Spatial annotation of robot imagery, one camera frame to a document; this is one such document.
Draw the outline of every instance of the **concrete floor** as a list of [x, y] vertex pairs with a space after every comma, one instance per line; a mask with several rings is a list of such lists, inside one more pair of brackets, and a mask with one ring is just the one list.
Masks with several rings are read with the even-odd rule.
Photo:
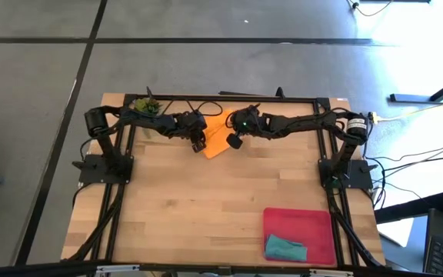
[[[98, 3], [0, 0], [0, 35], [86, 37]], [[379, 6], [361, 5], [364, 11]], [[100, 104], [102, 93], [143, 93], [149, 85], [158, 94], [272, 95], [281, 86], [288, 96], [348, 98], [356, 112], [399, 115], [424, 106], [390, 104], [389, 94], [430, 95], [443, 86], [443, 31], [432, 29], [439, 22], [442, 0], [394, 3], [377, 18], [353, 15], [345, 0], [110, 1], [99, 37], [373, 38], [394, 46], [96, 45], [29, 262], [59, 259], [78, 179], [71, 161], [87, 138], [82, 114]], [[11, 263], [83, 50], [0, 45], [0, 266]], [[433, 132], [434, 119], [441, 124]], [[376, 126], [368, 154], [440, 146], [443, 108]], [[415, 175], [419, 187], [408, 181], [413, 169], [390, 181], [420, 195], [442, 191], [443, 164], [430, 169], [431, 175]], [[413, 198], [388, 190], [386, 205]]]

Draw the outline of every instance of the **orange cloth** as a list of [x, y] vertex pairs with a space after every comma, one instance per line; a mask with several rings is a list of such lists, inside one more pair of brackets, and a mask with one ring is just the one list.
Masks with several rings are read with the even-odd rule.
[[203, 131], [206, 137], [206, 148], [203, 153], [206, 158], [211, 159], [230, 147], [227, 137], [234, 131], [225, 126], [225, 120], [231, 112], [231, 110], [225, 110], [221, 115], [205, 117], [208, 127]]

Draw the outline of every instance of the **desk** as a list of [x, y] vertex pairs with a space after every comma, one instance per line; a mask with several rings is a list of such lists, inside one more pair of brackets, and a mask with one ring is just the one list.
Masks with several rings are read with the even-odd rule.
[[[121, 106], [124, 97], [124, 94], [104, 94], [102, 105]], [[346, 100], [330, 101], [332, 108], [349, 108]], [[236, 110], [250, 103], [219, 104]], [[262, 103], [259, 108], [287, 116], [313, 113], [311, 105], [301, 103]], [[189, 110], [186, 102], [174, 102], [168, 113], [186, 110]], [[203, 113], [218, 110], [210, 104], [202, 107]], [[116, 120], [108, 115], [109, 125]], [[135, 163], [132, 179], [125, 186], [113, 261], [311, 266], [264, 259], [262, 211], [266, 207], [328, 211], [318, 174], [316, 132], [294, 133], [271, 141], [251, 136], [243, 139], [241, 149], [229, 149], [207, 160], [203, 154], [195, 154], [187, 140], [168, 139], [155, 131], [137, 128], [132, 148]], [[326, 143], [330, 155], [329, 141]], [[100, 153], [96, 142], [91, 144], [90, 152]], [[90, 185], [78, 195], [62, 258], [73, 255], [96, 226], [103, 192], [104, 185]], [[348, 202], [354, 230], [372, 255], [384, 264], [370, 199], [359, 189], [348, 189]], [[107, 238], [105, 231], [99, 257], [104, 256]], [[345, 262], [349, 263], [343, 232], [341, 240]]]

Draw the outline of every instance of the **teal cloth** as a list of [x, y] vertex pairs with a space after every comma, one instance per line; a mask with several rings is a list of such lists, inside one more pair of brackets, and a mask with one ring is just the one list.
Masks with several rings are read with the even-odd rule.
[[267, 259], [305, 262], [307, 261], [307, 248], [301, 243], [290, 242], [280, 239], [276, 235], [270, 235], [265, 247]]

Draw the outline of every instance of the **small plant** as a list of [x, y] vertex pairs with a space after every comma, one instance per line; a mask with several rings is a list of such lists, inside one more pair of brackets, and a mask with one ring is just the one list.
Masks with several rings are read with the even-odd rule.
[[145, 112], [150, 115], [157, 115], [160, 112], [161, 104], [153, 98], [138, 99], [135, 103], [135, 109], [139, 112]]

